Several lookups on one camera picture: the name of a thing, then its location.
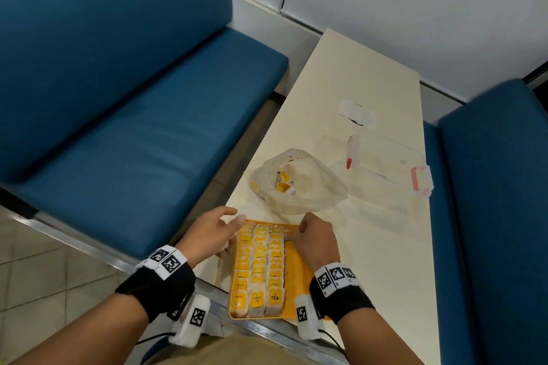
blue bench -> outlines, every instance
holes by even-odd
[[[442,363],[548,363],[548,116],[522,80],[424,123]]]
[[[142,259],[288,67],[232,0],[0,0],[0,183]]]

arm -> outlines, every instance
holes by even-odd
[[[236,215],[228,207],[200,216],[175,246],[190,267],[218,253],[245,221],[240,215],[226,224],[224,215]],[[122,365],[149,323],[148,314],[131,295],[113,294],[89,312],[13,362],[14,365]]]
[[[310,212],[304,216],[292,239],[312,271],[340,262],[332,224]],[[353,310],[339,320],[337,327],[352,365],[422,364],[375,309]]]

person's left forearm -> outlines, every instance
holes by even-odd
[[[121,365],[145,331],[148,316],[133,296],[113,294],[13,365]]]

yellow tray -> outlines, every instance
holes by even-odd
[[[286,231],[291,231],[294,228],[298,228],[298,225],[294,224],[281,224],[267,221],[258,221],[254,219],[248,219],[248,222],[256,224],[269,224],[269,225],[282,225]],[[230,283],[230,297],[229,305],[227,309],[229,315],[234,320],[248,320],[248,319],[297,319],[297,312],[295,310],[295,297],[301,294],[309,294],[308,286],[314,274],[304,263],[301,256],[293,246],[291,241],[284,241],[285,249],[285,280],[283,287],[285,289],[285,296],[282,307],[281,316],[261,316],[261,317],[232,317],[230,313],[230,306],[232,304],[232,293],[234,285],[234,267],[236,266],[236,258],[232,263],[232,282]]]

wrist strap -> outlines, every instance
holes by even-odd
[[[139,300],[149,323],[160,313],[176,321],[194,293],[195,280],[186,257],[174,247],[163,246],[141,261],[116,293]]]
[[[341,263],[318,269],[309,291],[318,317],[328,316],[335,324],[353,310],[375,308],[352,270]]]

